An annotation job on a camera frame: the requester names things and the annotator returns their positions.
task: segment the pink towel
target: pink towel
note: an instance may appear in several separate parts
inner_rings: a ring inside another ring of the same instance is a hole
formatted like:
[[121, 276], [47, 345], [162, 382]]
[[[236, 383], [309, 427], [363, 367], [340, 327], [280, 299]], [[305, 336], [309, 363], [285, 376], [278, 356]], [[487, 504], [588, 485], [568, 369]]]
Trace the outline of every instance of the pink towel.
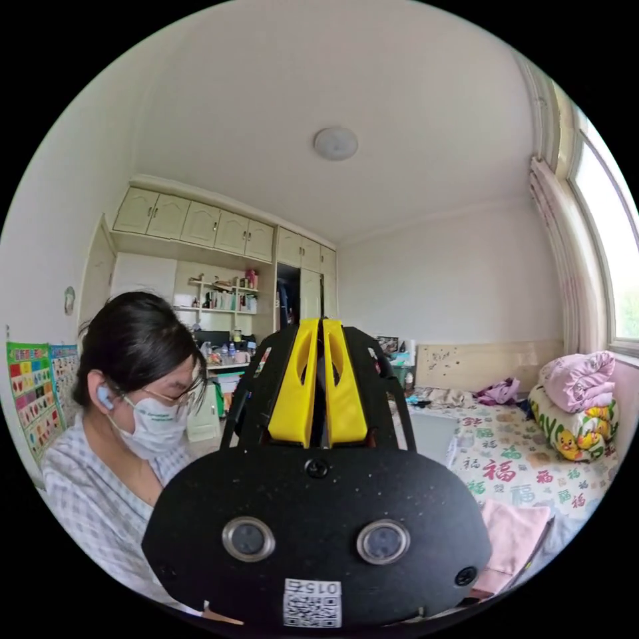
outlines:
[[487, 499], [481, 515], [493, 554], [470, 596], [486, 599], [502, 591], [523, 570], [543, 535], [550, 509], [516, 508]]

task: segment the sticker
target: sticker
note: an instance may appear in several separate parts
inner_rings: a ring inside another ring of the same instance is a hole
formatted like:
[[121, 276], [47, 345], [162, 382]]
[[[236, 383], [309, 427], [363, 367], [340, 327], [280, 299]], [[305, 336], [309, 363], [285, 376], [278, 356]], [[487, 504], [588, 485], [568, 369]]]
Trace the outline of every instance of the sticker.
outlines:
[[284, 626], [341, 628], [341, 582], [286, 579]]

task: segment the white wall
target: white wall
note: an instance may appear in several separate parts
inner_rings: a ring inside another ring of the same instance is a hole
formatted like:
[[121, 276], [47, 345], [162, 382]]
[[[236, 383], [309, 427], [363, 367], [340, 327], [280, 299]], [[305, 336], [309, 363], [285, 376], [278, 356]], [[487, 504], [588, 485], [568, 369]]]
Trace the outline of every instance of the white wall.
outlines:
[[557, 276], [528, 199], [442, 214], [337, 252], [346, 325], [417, 343], [561, 338]]
[[173, 304], [177, 260], [118, 253], [111, 282], [111, 297], [127, 291], [148, 290]]
[[[161, 32], [105, 69], [67, 107], [35, 153], [0, 238], [3, 353], [5, 324], [11, 341], [76, 343], [80, 300], [67, 317], [64, 290], [72, 286], [79, 296], [100, 216], [104, 212], [112, 220], [124, 196], [137, 116], [158, 49], [175, 37]], [[6, 365], [0, 365], [0, 399], [16, 448], [38, 481]]]

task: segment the black device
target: black device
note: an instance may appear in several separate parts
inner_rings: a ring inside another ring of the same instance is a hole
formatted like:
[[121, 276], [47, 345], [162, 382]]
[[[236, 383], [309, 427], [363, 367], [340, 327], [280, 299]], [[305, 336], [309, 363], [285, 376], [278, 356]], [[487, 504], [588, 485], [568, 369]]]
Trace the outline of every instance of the black device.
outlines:
[[[408, 450], [398, 447], [389, 397]], [[491, 556], [465, 484], [416, 452], [377, 340], [328, 319], [262, 342], [220, 450], [169, 482], [142, 550], [191, 608], [210, 603], [246, 626], [340, 636], [458, 605]]]

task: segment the earbud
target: earbud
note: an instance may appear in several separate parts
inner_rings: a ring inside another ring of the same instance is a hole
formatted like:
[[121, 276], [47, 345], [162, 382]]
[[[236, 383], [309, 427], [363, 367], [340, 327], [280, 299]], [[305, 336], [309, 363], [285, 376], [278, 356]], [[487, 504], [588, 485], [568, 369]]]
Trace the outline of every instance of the earbud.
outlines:
[[100, 402], [100, 404], [102, 404], [102, 406], [108, 408], [110, 411], [115, 408], [113, 402], [109, 399], [108, 389], [106, 386], [98, 386], [97, 395], [98, 401]]

